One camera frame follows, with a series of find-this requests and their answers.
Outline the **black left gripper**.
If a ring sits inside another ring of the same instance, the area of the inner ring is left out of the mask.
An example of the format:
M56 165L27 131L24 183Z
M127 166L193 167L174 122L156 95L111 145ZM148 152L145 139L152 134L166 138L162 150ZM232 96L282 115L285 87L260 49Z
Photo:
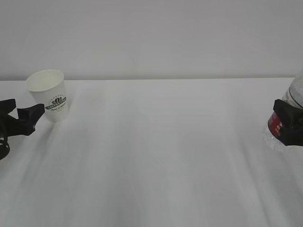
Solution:
M4 159L10 152L8 137L29 136L35 131L35 126L45 113L43 104L17 109L18 119L10 113L16 108L15 99L0 101L0 159Z

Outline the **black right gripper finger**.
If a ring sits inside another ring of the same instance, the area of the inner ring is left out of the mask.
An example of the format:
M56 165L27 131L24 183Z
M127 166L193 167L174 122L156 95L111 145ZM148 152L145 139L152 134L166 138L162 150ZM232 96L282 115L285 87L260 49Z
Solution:
M278 139L285 146L303 146L303 110L291 106L287 102L275 100L274 112L277 114L282 128L279 130Z

